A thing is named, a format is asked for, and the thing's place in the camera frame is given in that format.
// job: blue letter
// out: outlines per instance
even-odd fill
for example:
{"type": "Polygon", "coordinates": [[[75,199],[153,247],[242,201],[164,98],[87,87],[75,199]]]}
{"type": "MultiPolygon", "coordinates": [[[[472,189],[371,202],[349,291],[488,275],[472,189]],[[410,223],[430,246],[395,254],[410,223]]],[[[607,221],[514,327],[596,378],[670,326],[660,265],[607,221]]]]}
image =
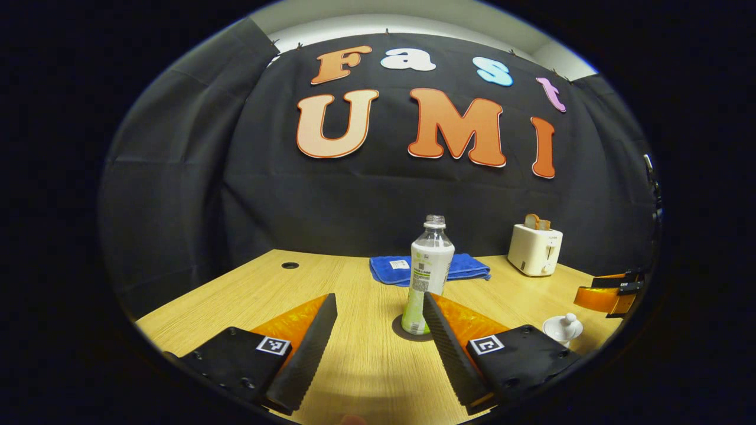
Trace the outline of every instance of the blue letter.
{"type": "Polygon", "coordinates": [[[512,85],[512,77],[510,76],[509,68],[505,67],[501,62],[497,62],[486,57],[474,57],[472,62],[478,70],[478,75],[485,81],[493,82],[494,84],[509,86],[512,85]]]}

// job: sticker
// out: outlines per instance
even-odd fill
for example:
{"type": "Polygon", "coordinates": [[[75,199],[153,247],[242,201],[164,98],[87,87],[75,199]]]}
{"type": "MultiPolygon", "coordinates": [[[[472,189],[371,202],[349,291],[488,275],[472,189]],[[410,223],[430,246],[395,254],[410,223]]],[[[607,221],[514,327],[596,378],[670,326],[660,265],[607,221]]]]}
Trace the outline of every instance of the sticker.
{"type": "Polygon", "coordinates": [[[539,84],[541,84],[544,87],[544,92],[546,92],[546,97],[549,98],[549,102],[561,113],[564,113],[567,111],[567,107],[559,101],[559,98],[557,95],[559,94],[559,90],[551,85],[551,81],[545,78],[536,78],[535,81],[538,81],[539,84]]]}
{"type": "Polygon", "coordinates": [[[473,64],[478,67],[478,75],[480,78],[494,84],[503,85],[509,87],[514,80],[510,76],[510,69],[507,65],[487,57],[474,57],[472,59],[473,64]]]}
{"type": "Polygon", "coordinates": [[[318,56],[318,60],[321,62],[321,70],[310,81],[310,84],[318,85],[333,81],[334,79],[344,78],[351,73],[350,70],[343,68],[344,65],[350,68],[356,67],[360,64],[360,54],[368,54],[372,51],[373,49],[369,45],[361,45],[318,56]]]}
{"type": "Polygon", "coordinates": [[[296,127],[296,145],[305,155],[313,158],[338,158],[349,155],[365,142],[370,126],[370,105],[378,98],[377,90],[347,92],[344,100],[350,103],[349,124],[340,138],[323,136],[326,107],[332,104],[332,95],[304,98],[296,105],[302,113],[296,127]]]}
{"type": "Polygon", "coordinates": [[[467,112],[460,115],[446,93],[433,88],[414,88],[410,96],[420,109],[417,138],[407,151],[413,157],[440,158],[444,148],[438,143],[441,134],[451,156],[458,160],[475,136],[475,144],[467,154],[469,159],[483,166],[503,167],[507,158],[501,153],[499,116],[501,105],[488,99],[472,100],[467,112]]]}
{"type": "Polygon", "coordinates": [[[496,338],[496,335],[470,340],[470,342],[473,349],[480,355],[504,348],[504,344],[496,338]]]}
{"type": "Polygon", "coordinates": [[[435,64],[430,61],[428,52],[416,48],[395,48],[386,52],[380,64],[390,70],[433,71],[435,64]]]}
{"type": "Polygon", "coordinates": [[[260,345],[257,346],[257,349],[275,355],[284,355],[289,344],[291,344],[291,342],[287,340],[265,337],[262,339],[262,342],[260,342],[260,345]]]}
{"type": "Polygon", "coordinates": [[[537,116],[531,116],[530,122],[535,127],[535,162],[532,166],[533,174],[543,178],[554,178],[556,175],[553,164],[552,137],[554,136],[554,126],[537,116]]]}
{"type": "Polygon", "coordinates": [[[410,265],[407,264],[407,262],[404,261],[403,259],[399,259],[396,261],[389,261],[389,264],[391,265],[391,268],[393,270],[396,270],[397,268],[410,268],[410,265]]]}

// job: white ceramic object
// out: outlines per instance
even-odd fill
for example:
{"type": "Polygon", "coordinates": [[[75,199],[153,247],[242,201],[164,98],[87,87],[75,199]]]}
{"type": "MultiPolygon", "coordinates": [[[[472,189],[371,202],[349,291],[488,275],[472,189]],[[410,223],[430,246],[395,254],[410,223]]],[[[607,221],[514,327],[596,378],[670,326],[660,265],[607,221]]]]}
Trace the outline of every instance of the white ceramic object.
{"type": "Polygon", "coordinates": [[[542,330],[556,342],[562,344],[565,348],[569,348],[569,342],[583,333],[583,324],[577,316],[567,313],[563,316],[548,318],[544,322],[542,330]]]}

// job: towel label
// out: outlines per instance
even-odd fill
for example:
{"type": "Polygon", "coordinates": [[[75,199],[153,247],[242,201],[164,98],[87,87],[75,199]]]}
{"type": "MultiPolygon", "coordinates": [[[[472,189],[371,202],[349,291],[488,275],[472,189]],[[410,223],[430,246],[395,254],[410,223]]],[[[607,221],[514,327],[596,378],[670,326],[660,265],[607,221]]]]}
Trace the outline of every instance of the towel label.
{"type": "Polygon", "coordinates": [[[397,268],[410,268],[410,265],[407,264],[406,261],[403,259],[398,259],[396,261],[389,261],[389,264],[391,265],[391,268],[393,270],[396,270],[397,268]]]}

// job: orange letter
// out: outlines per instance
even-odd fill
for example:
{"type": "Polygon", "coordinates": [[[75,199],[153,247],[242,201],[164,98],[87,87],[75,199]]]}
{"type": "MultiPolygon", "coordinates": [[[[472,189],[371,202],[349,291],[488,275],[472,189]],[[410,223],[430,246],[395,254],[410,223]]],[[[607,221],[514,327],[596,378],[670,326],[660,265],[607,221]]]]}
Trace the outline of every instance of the orange letter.
{"type": "Polygon", "coordinates": [[[411,143],[410,155],[422,158],[440,158],[444,148],[436,140],[436,129],[441,129],[446,146],[455,160],[462,157],[475,135],[475,145],[468,157],[476,164],[503,167],[507,158],[501,153],[499,115],[501,106],[486,99],[475,99],[460,116],[449,97],[432,88],[416,88],[410,96],[420,105],[417,123],[417,140],[411,143]]]}
{"type": "Polygon", "coordinates": [[[296,129],[296,145],[305,155],[313,158],[338,158],[349,155],[365,142],[370,120],[370,102],[378,97],[376,90],[355,90],[344,95],[351,104],[349,126],[340,138],[323,136],[323,119],[326,106],[333,103],[331,95],[304,98],[296,105],[302,114],[296,129]]]}
{"type": "Polygon", "coordinates": [[[334,79],[344,78],[349,75],[350,70],[343,70],[341,66],[347,64],[350,67],[356,67],[360,63],[360,53],[370,53],[373,49],[368,45],[360,47],[345,48],[344,50],[332,51],[330,53],[318,56],[321,62],[321,71],[318,76],[310,82],[312,85],[320,84],[334,79]]]}
{"type": "Polygon", "coordinates": [[[533,174],[543,178],[554,178],[556,170],[552,164],[553,156],[551,149],[551,136],[554,134],[554,126],[545,119],[532,116],[530,122],[535,127],[535,162],[533,174]]]}

